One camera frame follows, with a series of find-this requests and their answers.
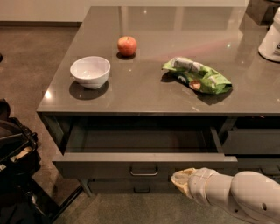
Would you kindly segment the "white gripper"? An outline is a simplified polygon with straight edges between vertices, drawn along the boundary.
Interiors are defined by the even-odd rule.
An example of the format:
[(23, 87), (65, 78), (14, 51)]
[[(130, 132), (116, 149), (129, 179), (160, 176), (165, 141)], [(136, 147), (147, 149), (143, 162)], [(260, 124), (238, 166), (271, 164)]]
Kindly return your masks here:
[(188, 168), (176, 171), (171, 182), (188, 198), (201, 205), (226, 206), (233, 177), (215, 170)]

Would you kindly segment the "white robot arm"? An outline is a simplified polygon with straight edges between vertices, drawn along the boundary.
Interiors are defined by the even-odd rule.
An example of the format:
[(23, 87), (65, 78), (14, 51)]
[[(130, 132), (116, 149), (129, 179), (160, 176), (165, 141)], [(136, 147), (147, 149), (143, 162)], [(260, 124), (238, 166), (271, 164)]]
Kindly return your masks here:
[(280, 185), (254, 171), (234, 176), (208, 168), (176, 171), (171, 182), (188, 198), (251, 224), (280, 224)]

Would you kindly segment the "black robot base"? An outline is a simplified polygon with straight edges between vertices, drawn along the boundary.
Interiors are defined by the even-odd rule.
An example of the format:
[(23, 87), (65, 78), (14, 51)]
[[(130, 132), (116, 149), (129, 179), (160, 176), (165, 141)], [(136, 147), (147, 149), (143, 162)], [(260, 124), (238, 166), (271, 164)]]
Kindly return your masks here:
[(35, 182), (38, 136), (11, 116), (0, 100), (0, 224), (53, 224), (82, 192), (77, 187), (60, 205)]

